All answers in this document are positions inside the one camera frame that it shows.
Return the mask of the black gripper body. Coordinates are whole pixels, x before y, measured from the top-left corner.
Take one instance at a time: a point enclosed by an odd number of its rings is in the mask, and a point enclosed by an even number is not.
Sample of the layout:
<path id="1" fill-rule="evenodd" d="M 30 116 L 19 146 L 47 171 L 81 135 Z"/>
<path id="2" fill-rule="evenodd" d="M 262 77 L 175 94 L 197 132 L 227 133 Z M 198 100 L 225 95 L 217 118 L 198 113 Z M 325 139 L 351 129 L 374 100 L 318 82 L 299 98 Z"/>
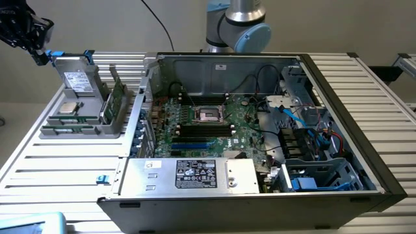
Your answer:
<path id="1" fill-rule="evenodd" d="M 10 47 L 19 47 L 33 57 L 45 57 L 53 21 L 41 18 L 26 3 L 0 4 L 0 40 Z"/>

